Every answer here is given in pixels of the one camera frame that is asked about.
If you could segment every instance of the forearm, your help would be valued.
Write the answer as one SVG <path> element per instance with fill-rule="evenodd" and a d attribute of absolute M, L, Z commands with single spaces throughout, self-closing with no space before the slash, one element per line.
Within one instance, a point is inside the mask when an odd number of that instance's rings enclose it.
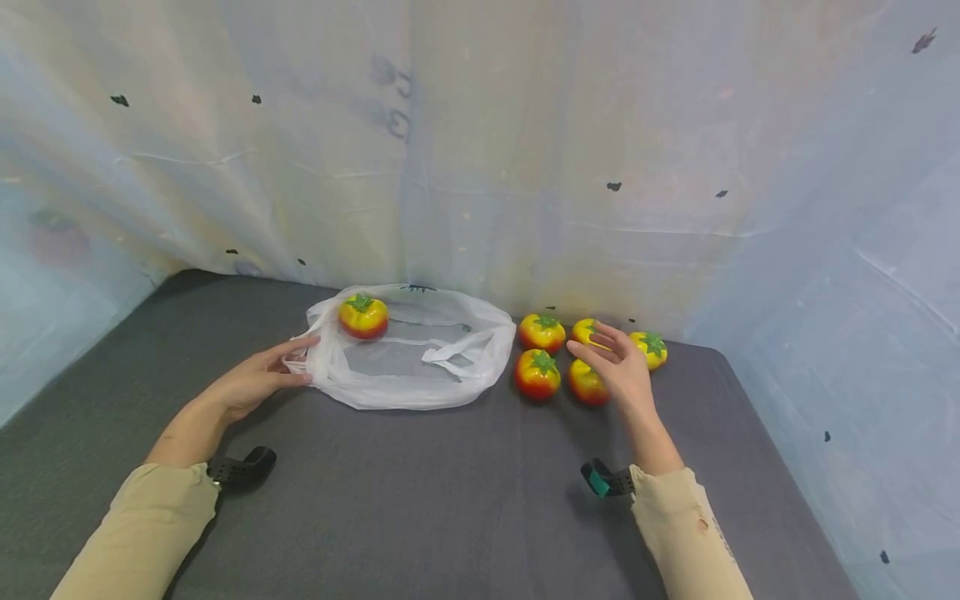
<path fill-rule="evenodd" d="M 684 468 L 684 460 L 660 421 L 653 399 L 619 404 L 620 414 L 630 434 L 636 465 L 651 475 L 662 475 Z"/>
<path fill-rule="evenodd" d="M 750 600 L 740 567 L 689 468 L 653 476 L 631 467 L 636 525 L 670 600 Z"/>
<path fill-rule="evenodd" d="M 189 468 L 205 463 L 216 453 L 229 425 L 226 412 L 198 397 L 180 412 L 160 435 L 145 465 Z"/>
<path fill-rule="evenodd" d="M 634 518 L 670 600 L 746 600 L 750 590 L 713 516 L 707 493 L 684 466 L 653 399 L 623 403 L 636 456 Z"/>
<path fill-rule="evenodd" d="M 120 488 L 51 600 L 159 600 L 214 516 L 205 465 L 143 465 Z"/>

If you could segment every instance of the hand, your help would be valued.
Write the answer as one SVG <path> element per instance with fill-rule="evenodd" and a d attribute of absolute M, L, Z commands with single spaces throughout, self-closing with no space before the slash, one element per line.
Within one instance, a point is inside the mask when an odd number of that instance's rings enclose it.
<path fill-rule="evenodd" d="M 623 331 L 599 321 L 594 321 L 593 326 L 596 333 L 590 334 L 590 340 L 609 350 L 573 340 L 567 342 L 566 347 L 600 375 L 621 410 L 638 417 L 655 418 L 657 407 L 646 356 Z"/>
<path fill-rule="evenodd" d="M 280 359 L 303 353 L 318 342 L 319 337 L 299 338 L 258 352 L 210 384 L 194 403 L 218 408 L 228 422 L 236 422 L 280 388 L 297 388 L 310 383 L 310 375 L 290 373 Z"/>

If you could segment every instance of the gray table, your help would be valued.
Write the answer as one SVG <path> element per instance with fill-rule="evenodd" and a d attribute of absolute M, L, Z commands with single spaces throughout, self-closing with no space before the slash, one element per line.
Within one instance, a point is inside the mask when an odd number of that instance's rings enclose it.
<path fill-rule="evenodd" d="M 179 274 L 8 423 L 0 597 L 46 598 L 179 407 L 333 294 Z M 855 598 L 727 361 L 669 349 L 660 411 L 756 598 Z M 171 598 L 665 597 L 629 501 L 596 498 L 578 472 L 591 456 L 629 462 L 611 409 L 566 393 L 527 404 L 509 373 L 427 413 L 357 412 L 307 389 L 236 425 L 226 451 L 259 444 L 277 452 L 273 474 L 221 499 Z"/>

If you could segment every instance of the toy tomato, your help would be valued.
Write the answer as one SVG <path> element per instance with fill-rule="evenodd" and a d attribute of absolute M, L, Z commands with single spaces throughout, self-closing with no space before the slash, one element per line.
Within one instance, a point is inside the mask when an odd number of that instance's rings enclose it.
<path fill-rule="evenodd" d="M 600 375 L 579 358 L 570 365 L 567 378 L 573 395 L 584 404 L 602 406 L 610 401 L 610 392 Z"/>
<path fill-rule="evenodd" d="M 647 355 L 647 369 L 653 371 L 666 362 L 666 344 L 658 333 L 634 331 L 630 334 L 637 348 Z"/>
<path fill-rule="evenodd" d="M 596 327 L 593 326 L 593 319 L 581 319 L 574 324 L 573 332 L 570 337 L 581 344 L 593 344 L 594 346 L 600 346 L 596 342 L 590 341 L 590 334 L 596 333 L 596 331 Z M 606 346 L 600 346 L 600 348 L 609 349 Z"/>
<path fill-rule="evenodd" d="M 553 317 L 527 315 L 520 322 L 520 343 L 556 354 L 566 341 L 566 329 Z"/>
<path fill-rule="evenodd" d="M 527 350 L 516 361 L 514 380 L 521 394 L 544 402 L 560 389 L 557 361 L 546 350 Z"/>
<path fill-rule="evenodd" d="M 340 305 L 340 326 L 361 340 L 378 338 L 387 331 L 390 312 L 381 300 L 354 294 Z"/>

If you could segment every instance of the black wrist device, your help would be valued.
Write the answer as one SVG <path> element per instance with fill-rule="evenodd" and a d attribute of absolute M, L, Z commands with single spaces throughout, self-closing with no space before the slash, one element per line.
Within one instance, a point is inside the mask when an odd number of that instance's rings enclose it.
<path fill-rule="evenodd" d="M 206 464 L 206 474 L 224 490 L 239 491 L 262 483 L 270 475 L 275 462 L 276 452 L 265 445 L 259 445 L 242 461 L 227 456 L 214 456 Z"/>
<path fill-rule="evenodd" d="M 630 468 L 614 473 L 603 461 L 594 458 L 580 467 L 580 474 L 584 476 L 593 493 L 601 498 L 634 492 L 634 478 L 630 474 Z"/>

